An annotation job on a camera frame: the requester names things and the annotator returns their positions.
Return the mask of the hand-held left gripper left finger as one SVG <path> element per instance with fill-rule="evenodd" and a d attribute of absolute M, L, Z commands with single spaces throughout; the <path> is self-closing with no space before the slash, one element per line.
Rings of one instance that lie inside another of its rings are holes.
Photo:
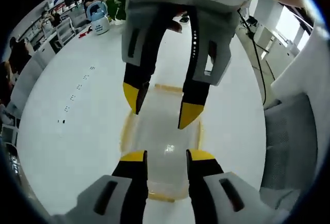
<path fill-rule="evenodd" d="M 122 156 L 104 175 L 78 195 L 74 208 L 51 217 L 51 223 L 143 223 L 148 197 L 147 151 Z"/>

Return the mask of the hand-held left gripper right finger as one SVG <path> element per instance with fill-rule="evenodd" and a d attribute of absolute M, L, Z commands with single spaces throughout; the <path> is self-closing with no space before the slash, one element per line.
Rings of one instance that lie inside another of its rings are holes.
<path fill-rule="evenodd" d="M 224 172 L 212 154 L 188 149 L 186 157 L 196 223 L 277 223 L 276 210 L 262 202 L 259 191 Z"/>

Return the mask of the person's right hand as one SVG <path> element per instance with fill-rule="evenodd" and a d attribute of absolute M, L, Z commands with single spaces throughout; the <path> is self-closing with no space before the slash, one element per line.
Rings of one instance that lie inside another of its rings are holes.
<path fill-rule="evenodd" d="M 167 26 L 167 29 L 168 30 L 171 30 L 171 31 L 174 31 L 176 33 L 182 33 L 182 26 L 179 22 L 175 21 L 175 20 L 171 20 L 169 23 L 168 23 L 168 26 Z"/>

